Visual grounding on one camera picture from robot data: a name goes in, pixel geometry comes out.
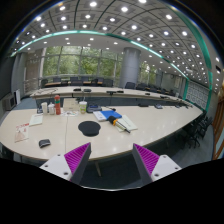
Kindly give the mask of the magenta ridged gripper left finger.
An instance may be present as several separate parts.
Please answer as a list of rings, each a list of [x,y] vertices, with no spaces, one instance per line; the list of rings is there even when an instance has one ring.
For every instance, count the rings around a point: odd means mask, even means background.
[[[79,184],[90,154],[91,144],[86,143],[66,154],[56,154],[45,162],[41,169],[72,183]]]

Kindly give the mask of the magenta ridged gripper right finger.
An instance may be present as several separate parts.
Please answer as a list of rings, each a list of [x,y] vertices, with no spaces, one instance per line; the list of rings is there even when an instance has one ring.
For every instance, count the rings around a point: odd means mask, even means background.
[[[132,154],[144,185],[181,170],[168,155],[159,156],[137,144],[133,145]]]

